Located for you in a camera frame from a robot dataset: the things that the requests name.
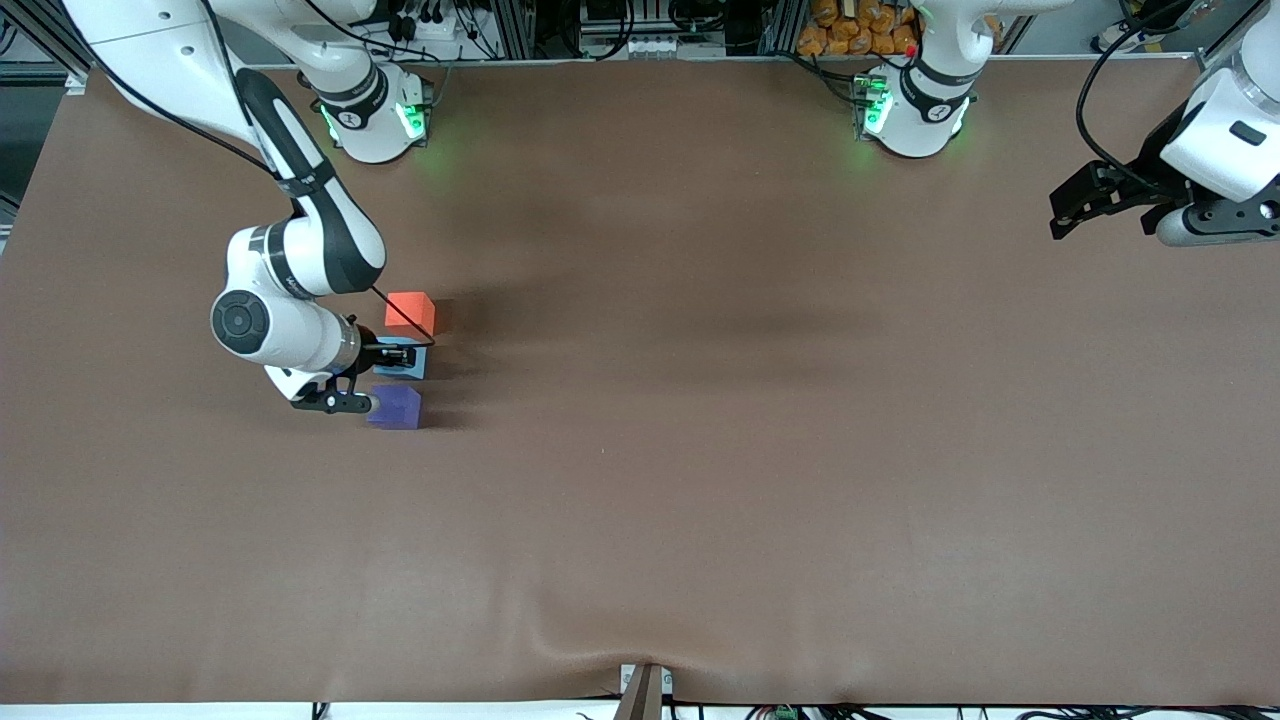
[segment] green led light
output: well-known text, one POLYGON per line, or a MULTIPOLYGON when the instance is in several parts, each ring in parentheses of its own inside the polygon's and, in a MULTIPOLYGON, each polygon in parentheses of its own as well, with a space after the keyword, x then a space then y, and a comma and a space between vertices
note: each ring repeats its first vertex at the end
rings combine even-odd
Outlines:
POLYGON ((422 110, 415 106, 406 108, 404 105, 397 102, 396 114, 399 115, 401 124, 404 126, 404 132, 408 133, 411 138, 422 137, 422 128, 425 126, 422 122, 422 110))
POLYGON ((890 91, 881 92, 879 99, 872 104, 867 110, 867 124, 864 128, 867 132, 879 132, 884 129, 884 119, 888 118, 888 111, 893 108, 893 94, 890 91))

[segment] brown table surface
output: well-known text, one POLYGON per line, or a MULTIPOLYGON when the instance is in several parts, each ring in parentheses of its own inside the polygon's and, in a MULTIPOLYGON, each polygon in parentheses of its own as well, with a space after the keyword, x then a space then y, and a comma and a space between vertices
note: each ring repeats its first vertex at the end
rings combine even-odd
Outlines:
MULTIPOLYGON (((451 307, 408 433, 218 347, 227 238, 287 204, 95 77, 0 260, 0 700, 573 697, 641 659, 691 701, 1280 701, 1280 246, 1051 242, 1085 70, 992 64, 927 161, 790 64, 458 70, 430 149, 330 152, 380 286, 451 307)), ((1098 138, 1194 74, 1115 63, 1098 138)))

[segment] metal frame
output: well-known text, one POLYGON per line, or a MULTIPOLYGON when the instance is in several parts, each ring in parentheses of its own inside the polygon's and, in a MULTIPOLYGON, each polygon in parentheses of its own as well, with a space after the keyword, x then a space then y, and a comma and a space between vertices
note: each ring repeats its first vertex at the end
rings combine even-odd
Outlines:
MULTIPOLYGON (((0 10, 51 59, 49 67, 44 68, 44 76, 58 74, 55 68, 61 68, 60 76, 70 74, 82 81, 88 77, 92 58, 72 29, 61 4, 54 0, 0 0, 0 10)), ((29 77, 38 73, 44 64, 36 64, 36 68, 31 67, 32 63, 23 65, 26 67, 12 72, 0 67, 0 76, 26 73, 29 77)))
POLYGON ((777 50, 795 53, 800 31, 808 22, 808 0, 778 0, 773 8, 773 18, 762 36, 760 54, 768 55, 777 50))
POLYGON ((503 55, 508 60, 534 58, 534 10, 524 0, 492 0, 503 55))

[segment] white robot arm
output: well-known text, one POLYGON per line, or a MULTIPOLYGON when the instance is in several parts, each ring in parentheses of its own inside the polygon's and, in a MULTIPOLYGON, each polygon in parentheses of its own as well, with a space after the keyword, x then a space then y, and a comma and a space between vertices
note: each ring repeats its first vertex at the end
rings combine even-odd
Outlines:
POLYGON ((218 341, 265 365, 294 407, 371 410, 372 398, 353 392, 355 377, 375 364, 411 364, 416 350, 378 345, 353 318, 315 304, 369 290, 385 249, 275 83, 221 45, 201 0, 65 6, 125 97, 257 147, 292 201, 291 218, 232 237, 227 287, 211 311, 218 341), (348 392, 339 377, 351 380, 348 392))
POLYGON ((378 64, 329 20, 367 18, 376 0, 210 0, 212 10, 266 38, 320 96, 330 132, 361 163, 385 163, 426 141, 422 78, 378 64), (324 13, 320 17, 315 8, 324 13))
POLYGON ((906 158, 927 158, 960 132, 969 90, 982 74, 993 44, 986 17, 1032 15, 1073 0, 911 0, 924 18, 919 51, 905 65, 886 63, 870 72, 883 78, 882 100, 863 132, 906 158))
POLYGON ((1280 5, 1201 74, 1126 164, 1094 160, 1050 195, 1055 238, 1155 205, 1143 229, 1185 247, 1280 238, 1280 5))

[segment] red cube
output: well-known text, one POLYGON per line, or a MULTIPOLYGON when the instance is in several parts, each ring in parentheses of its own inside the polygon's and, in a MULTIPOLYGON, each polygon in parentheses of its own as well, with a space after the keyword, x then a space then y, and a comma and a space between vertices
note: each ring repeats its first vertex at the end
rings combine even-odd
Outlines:
POLYGON ((413 323, 417 323, 426 329, 428 334, 435 334, 435 304, 425 292, 388 292, 387 297, 390 304, 387 305, 387 318, 383 324, 388 329, 413 328, 413 323), (408 320, 401 316, 396 307, 392 307, 392 304, 399 307, 401 313, 408 315, 408 320))

